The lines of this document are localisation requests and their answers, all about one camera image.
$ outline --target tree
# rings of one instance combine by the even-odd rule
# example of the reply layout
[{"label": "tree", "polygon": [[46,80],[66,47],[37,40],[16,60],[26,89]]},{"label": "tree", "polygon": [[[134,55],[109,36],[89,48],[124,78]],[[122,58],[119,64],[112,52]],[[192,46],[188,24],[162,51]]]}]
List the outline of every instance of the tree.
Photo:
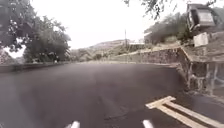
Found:
[{"label": "tree", "polygon": [[101,54],[98,54],[98,53],[95,56],[93,56],[93,59],[94,60],[99,60],[101,58],[102,58],[102,55]]},{"label": "tree", "polygon": [[224,7],[223,8],[214,8],[214,11],[220,16],[222,21],[224,21]]},{"label": "tree", "polygon": [[192,36],[187,27],[186,18],[186,14],[168,15],[164,20],[147,29],[151,33],[145,39],[152,44],[165,42],[168,37],[176,37],[181,41],[187,41]]},{"label": "tree", "polygon": [[91,60],[92,56],[86,49],[78,49],[78,50],[71,50],[70,59],[72,61],[82,62]]},{"label": "tree", "polygon": [[68,59],[68,44],[70,40],[64,33],[65,28],[52,19],[36,17],[32,34],[28,35],[24,58],[27,62],[35,59],[38,62],[63,61]]},{"label": "tree", "polygon": [[[125,4],[129,6],[131,0],[124,0]],[[165,2],[172,3],[173,0],[140,0],[141,5],[145,7],[145,14],[150,13],[151,18],[158,19],[160,13],[164,11]],[[207,6],[210,6],[217,2],[217,0],[208,0],[206,3]]]},{"label": "tree", "polygon": [[29,0],[2,0],[0,5],[0,45],[17,51],[27,43],[36,14]]}]

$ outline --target white road marking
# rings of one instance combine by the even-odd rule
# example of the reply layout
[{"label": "white road marking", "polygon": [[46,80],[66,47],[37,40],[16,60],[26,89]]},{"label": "white road marking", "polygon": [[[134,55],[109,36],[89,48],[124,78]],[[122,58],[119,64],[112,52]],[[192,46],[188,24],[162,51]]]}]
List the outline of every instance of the white road marking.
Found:
[{"label": "white road marking", "polygon": [[69,124],[65,128],[80,128],[80,123],[78,121],[74,121],[72,124]]},{"label": "white road marking", "polygon": [[71,128],[80,128],[80,123],[78,121],[74,121]]},{"label": "white road marking", "polygon": [[207,124],[210,124],[210,125],[212,125],[214,127],[224,128],[224,124],[221,124],[218,121],[215,121],[215,120],[213,120],[211,118],[205,117],[205,116],[203,116],[201,114],[198,114],[198,113],[196,113],[194,111],[191,111],[191,110],[189,110],[187,108],[184,108],[184,107],[182,107],[182,106],[180,106],[178,104],[175,104],[175,103],[172,103],[172,102],[167,102],[166,104],[169,105],[170,107],[178,109],[178,110],[180,110],[180,111],[182,111],[182,112],[184,112],[184,113],[186,113],[186,114],[188,114],[188,115],[190,115],[190,116],[192,116],[194,118],[197,118],[197,119],[199,119],[199,120],[201,120],[201,121],[203,121],[203,122],[205,122]]},{"label": "white road marking", "polygon": [[177,113],[177,112],[175,112],[175,111],[173,111],[173,110],[171,110],[171,109],[169,109],[169,108],[167,108],[167,107],[165,107],[164,105],[166,104],[166,105],[168,105],[172,108],[180,110],[180,111],[182,111],[182,112],[184,112],[184,113],[186,113],[186,114],[188,114],[188,115],[190,115],[194,118],[197,118],[197,119],[201,120],[202,122],[204,122],[206,124],[212,125],[212,126],[217,127],[217,128],[224,128],[224,124],[222,124],[218,121],[215,121],[213,119],[210,119],[208,117],[205,117],[205,116],[203,116],[199,113],[196,113],[192,110],[189,110],[189,109],[187,109],[183,106],[180,106],[178,104],[175,104],[175,103],[171,102],[173,100],[176,100],[176,98],[171,97],[171,96],[167,96],[163,99],[160,99],[160,100],[154,101],[152,103],[146,104],[146,107],[148,107],[149,109],[157,108],[160,111],[166,113],[167,115],[181,121],[185,125],[190,126],[192,128],[206,128],[206,127],[197,123],[197,122],[195,122],[195,121],[193,121],[193,120],[191,120],[191,119],[189,119],[189,118],[187,118],[187,117],[185,117],[185,116],[183,116],[183,115],[181,115],[181,114],[179,114],[179,113]]},{"label": "white road marking", "polygon": [[3,128],[3,124],[2,123],[0,123],[0,128]]},{"label": "white road marking", "polygon": [[189,126],[189,127],[192,127],[192,128],[207,128],[165,106],[158,106],[157,109],[159,109],[160,111],[166,113],[167,115],[179,120],[180,122],[184,123],[185,125]]},{"label": "white road marking", "polygon": [[163,105],[167,102],[173,101],[173,100],[176,100],[176,98],[174,98],[172,96],[167,96],[163,99],[160,99],[160,100],[154,101],[152,103],[146,104],[146,107],[148,107],[149,109],[157,108],[158,106],[161,106],[161,105]]},{"label": "white road marking", "polygon": [[154,128],[149,120],[143,120],[142,123],[145,128]]}]

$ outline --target retaining wall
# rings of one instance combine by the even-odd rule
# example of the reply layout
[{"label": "retaining wall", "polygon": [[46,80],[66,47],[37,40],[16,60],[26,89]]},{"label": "retaining wall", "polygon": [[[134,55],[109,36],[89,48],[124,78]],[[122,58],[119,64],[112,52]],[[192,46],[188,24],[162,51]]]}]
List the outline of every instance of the retaining wall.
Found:
[{"label": "retaining wall", "polygon": [[137,63],[179,63],[189,90],[224,96],[224,63],[211,61],[203,56],[195,56],[189,49],[183,47],[125,54],[110,58],[110,60]]}]

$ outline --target green tree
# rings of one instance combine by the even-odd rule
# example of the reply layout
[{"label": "green tree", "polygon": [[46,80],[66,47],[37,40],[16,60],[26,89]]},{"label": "green tree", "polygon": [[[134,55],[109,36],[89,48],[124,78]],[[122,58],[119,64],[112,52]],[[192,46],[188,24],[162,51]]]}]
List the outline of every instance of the green tree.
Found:
[{"label": "green tree", "polygon": [[36,17],[29,0],[0,1],[0,41],[1,47],[17,51],[27,43],[31,33],[33,18]]},{"label": "green tree", "polygon": [[30,62],[63,61],[67,59],[67,42],[70,40],[65,34],[65,29],[60,23],[43,17],[36,17],[32,34],[28,35],[29,43],[26,44],[24,58]]},{"label": "green tree", "polygon": [[161,22],[155,23],[146,30],[151,33],[145,37],[147,43],[157,44],[165,42],[168,37],[178,37],[184,40],[187,38],[185,32],[187,31],[186,14],[176,13],[175,15],[168,15]]},{"label": "green tree", "polygon": [[78,50],[71,50],[70,59],[72,61],[82,62],[91,60],[92,56],[86,49],[78,49]]}]

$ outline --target asphalt road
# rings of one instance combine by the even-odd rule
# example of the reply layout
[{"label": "asphalt road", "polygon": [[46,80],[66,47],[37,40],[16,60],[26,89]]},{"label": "asphalt road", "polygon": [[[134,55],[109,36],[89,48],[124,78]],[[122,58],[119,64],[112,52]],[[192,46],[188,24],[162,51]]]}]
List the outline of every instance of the asphalt road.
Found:
[{"label": "asphalt road", "polygon": [[224,122],[222,104],[185,93],[175,68],[144,64],[67,64],[0,74],[0,124],[3,128],[155,128],[186,125],[145,104],[166,96]]}]

